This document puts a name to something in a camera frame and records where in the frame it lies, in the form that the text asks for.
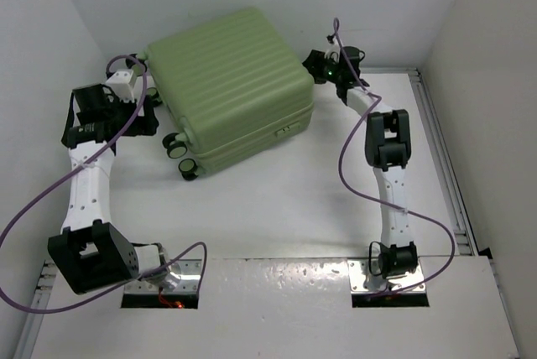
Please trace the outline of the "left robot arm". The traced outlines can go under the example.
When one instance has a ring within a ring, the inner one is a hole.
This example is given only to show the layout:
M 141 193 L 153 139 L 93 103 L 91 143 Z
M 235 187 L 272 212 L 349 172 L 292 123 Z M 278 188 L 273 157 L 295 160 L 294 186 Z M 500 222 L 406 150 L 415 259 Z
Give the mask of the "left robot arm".
M 158 242 L 130 242 L 113 224 L 110 174 L 121 136 L 153 136 L 159 122 L 143 83 L 121 99 L 104 84 L 72 91 L 62 144 L 74 176 L 60 233 L 48 240 L 48 253 L 76 294 L 140 276 L 159 283 L 164 249 Z

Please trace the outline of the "light green suitcase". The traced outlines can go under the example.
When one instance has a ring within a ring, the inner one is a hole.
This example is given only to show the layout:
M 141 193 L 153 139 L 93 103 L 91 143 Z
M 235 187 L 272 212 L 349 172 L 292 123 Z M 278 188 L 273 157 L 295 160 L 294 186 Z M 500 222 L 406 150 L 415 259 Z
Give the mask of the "light green suitcase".
M 162 140 L 184 180 L 215 174 L 306 130 L 314 81 L 255 7 L 135 54 L 175 123 Z

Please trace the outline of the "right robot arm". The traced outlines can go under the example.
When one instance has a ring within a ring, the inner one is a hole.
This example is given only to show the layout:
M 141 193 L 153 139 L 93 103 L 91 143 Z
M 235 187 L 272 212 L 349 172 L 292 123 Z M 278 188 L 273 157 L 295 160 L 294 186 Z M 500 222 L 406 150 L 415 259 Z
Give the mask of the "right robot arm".
M 364 53 L 345 46 L 322 52 L 313 49 L 303 66 L 316 84 L 332 83 L 336 95 L 365 121 L 364 153 L 378 183 L 382 231 L 378 245 L 378 269 L 373 276 L 384 279 L 402 277 L 418 265 L 417 247 L 409 230 L 405 170 L 411 157 L 409 114 L 393 109 L 374 95 L 359 78 L 359 63 Z

